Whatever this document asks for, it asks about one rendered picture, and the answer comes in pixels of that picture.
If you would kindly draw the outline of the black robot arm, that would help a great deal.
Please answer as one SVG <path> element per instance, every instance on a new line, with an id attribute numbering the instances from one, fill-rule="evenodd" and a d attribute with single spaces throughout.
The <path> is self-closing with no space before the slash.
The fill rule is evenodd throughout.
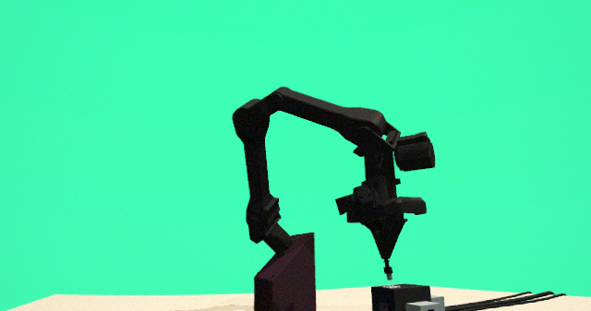
<path id="1" fill-rule="evenodd" d="M 298 236 L 291 237 L 278 223 L 279 198 L 273 197 L 269 177 L 265 137 L 270 115 L 282 111 L 327 126 L 357 145 L 353 151 L 365 157 L 365 175 L 394 173 L 434 168 L 435 153 L 428 132 L 400 137 L 401 132 L 390 124 L 382 112 L 365 107 L 345 107 L 281 86 L 262 99 L 251 99 L 232 113 L 236 135 L 243 142 L 247 168 L 249 201 L 246 221 L 249 238 L 254 243 L 265 242 L 275 253 L 283 256 Z M 382 136 L 387 136 L 386 139 Z M 393 155 L 394 153 L 394 155 Z M 354 193 L 335 199 L 340 215 L 363 212 L 370 206 L 379 209 L 379 195 L 372 183 L 354 188 Z"/>

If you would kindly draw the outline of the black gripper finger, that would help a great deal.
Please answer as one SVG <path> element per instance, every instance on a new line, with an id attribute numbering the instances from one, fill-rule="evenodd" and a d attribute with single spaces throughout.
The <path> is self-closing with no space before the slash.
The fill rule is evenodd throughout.
<path id="1" fill-rule="evenodd" d="M 390 258 L 401 233 L 404 224 L 408 219 L 382 219 L 373 221 L 380 230 L 383 258 Z"/>
<path id="2" fill-rule="evenodd" d="M 380 252 L 380 258 L 383 259 L 383 255 L 382 255 L 383 251 L 382 251 L 382 245 L 381 245 L 381 240 L 380 240 L 379 228 L 375 225 L 375 223 L 373 221 L 364 221 L 364 222 L 360 222 L 360 223 L 361 223 L 361 225 L 364 225 L 365 227 L 367 227 L 371 230 L 371 234 L 374 238 L 375 244 Z"/>

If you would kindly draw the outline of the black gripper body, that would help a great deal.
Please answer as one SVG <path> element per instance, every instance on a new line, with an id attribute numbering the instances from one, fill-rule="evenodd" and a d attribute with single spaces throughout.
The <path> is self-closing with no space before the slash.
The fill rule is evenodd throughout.
<path id="1" fill-rule="evenodd" d="M 365 175 L 365 181 L 361 185 L 368 187 L 372 183 L 375 186 L 379 199 L 375 199 L 379 209 L 364 207 L 363 212 L 346 212 L 347 223 L 360 223 L 364 221 L 403 219 L 404 213 L 415 215 L 427 214 L 427 205 L 422 197 L 397 197 L 396 185 L 401 183 L 400 178 L 395 178 L 394 173 L 369 173 Z"/>

